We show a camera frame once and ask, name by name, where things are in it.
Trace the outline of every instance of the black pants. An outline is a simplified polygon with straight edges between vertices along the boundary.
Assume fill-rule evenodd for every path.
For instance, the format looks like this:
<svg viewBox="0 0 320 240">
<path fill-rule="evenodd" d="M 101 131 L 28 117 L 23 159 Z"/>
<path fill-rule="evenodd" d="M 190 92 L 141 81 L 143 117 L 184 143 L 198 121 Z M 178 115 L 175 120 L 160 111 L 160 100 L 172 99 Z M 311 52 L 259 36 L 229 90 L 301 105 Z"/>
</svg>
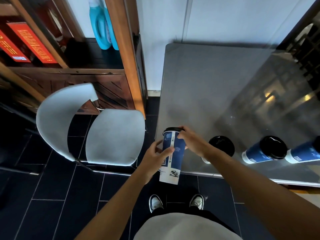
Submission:
<svg viewBox="0 0 320 240">
<path fill-rule="evenodd" d="M 210 211 L 208 211 L 208 210 L 199 210 L 199 208 L 196 207 L 196 206 L 190 206 L 190 207 L 187 207 L 186 209 L 180 209 L 180 210 L 168 210 L 168 209 L 163 209 L 163 208 L 157 208 L 151 214 L 148 215 L 148 217 L 143 221 L 142 225 L 147 220 L 149 220 L 151 217 L 160 216 L 160 215 L 164 215 L 164 214 L 168 214 L 168 213 L 184 213 L 184 214 L 188 214 L 188 215 L 201 216 L 201 217 L 209 219 L 209 220 L 211 220 L 213 222 L 217 222 L 220 225 L 224 226 L 226 229 L 228 229 L 228 230 L 232 231 L 233 233 L 235 233 L 235 231 L 230 226 L 228 226 L 227 224 L 222 222 L 218 217 L 216 217 Z"/>
</svg>

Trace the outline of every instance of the forearm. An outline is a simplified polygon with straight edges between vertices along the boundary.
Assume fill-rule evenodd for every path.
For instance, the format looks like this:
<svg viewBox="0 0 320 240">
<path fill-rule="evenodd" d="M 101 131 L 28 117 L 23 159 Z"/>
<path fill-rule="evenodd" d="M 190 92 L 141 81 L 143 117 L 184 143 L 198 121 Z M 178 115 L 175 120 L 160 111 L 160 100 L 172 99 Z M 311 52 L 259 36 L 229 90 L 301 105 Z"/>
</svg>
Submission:
<svg viewBox="0 0 320 240">
<path fill-rule="evenodd" d="M 75 240 L 120 239 L 145 182 L 144 175 L 135 171 Z"/>
<path fill-rule="evenodd" d="M 318 207 L 212 146 L 204 154 L 277 239 L 319 238 Z"/>
</svg>

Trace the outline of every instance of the baseboard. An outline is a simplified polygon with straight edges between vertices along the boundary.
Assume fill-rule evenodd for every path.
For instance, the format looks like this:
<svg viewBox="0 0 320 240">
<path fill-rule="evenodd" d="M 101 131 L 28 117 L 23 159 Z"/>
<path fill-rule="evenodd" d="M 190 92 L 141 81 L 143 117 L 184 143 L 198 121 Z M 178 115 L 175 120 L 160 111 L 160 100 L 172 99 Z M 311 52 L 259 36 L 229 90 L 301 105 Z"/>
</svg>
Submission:
<svg viewBox="0 0 320 240">
<path fill-rule="evenodd" d="M 160 97 L 161 90 L 148 90 L 149 97 Z"/>
</svg>

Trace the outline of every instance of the white shirt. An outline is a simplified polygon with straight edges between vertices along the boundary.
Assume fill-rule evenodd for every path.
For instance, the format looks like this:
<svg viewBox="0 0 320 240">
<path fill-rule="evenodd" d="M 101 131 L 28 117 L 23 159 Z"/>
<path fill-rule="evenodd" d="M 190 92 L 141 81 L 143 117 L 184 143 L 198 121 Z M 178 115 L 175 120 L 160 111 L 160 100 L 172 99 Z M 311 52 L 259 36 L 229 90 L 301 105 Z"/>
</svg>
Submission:
<svg viewBox="0 0 320 240">
<path fill-rule="evenodd" d="M 242 240 L 217 222 L 201 216 L 169 213 L 154 216 L 138 230 L 133 240 Z"/>
</svg>

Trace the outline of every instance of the sneaker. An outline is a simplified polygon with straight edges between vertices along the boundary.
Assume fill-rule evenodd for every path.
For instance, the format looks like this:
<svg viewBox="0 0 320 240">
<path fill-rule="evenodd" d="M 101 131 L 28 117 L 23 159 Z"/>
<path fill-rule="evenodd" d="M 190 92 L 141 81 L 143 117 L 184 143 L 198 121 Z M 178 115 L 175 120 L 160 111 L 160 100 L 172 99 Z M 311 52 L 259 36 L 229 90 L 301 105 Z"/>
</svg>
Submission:
<svg viewBox="0 0 320 240">
<path fill-rule="evenodd" d="M 163 204 L 162 204 L 162 201 L 160 200 L 159 196 L 156 195 L 156 194 L 153 194 L 149 198 L 149 209 L 150 209 L 150 212 L 152 213 L 157 208 L 162 208 L 163 209 Z"/>
<path fill-rule="evenodd" d="M 204 199 L 201 194 L 195 194 L 189 204 L 190 206 L 196 206 L 199 208 L 199 210 L 203 210 L 203 205 L 204 205 Z"/>
</svg>

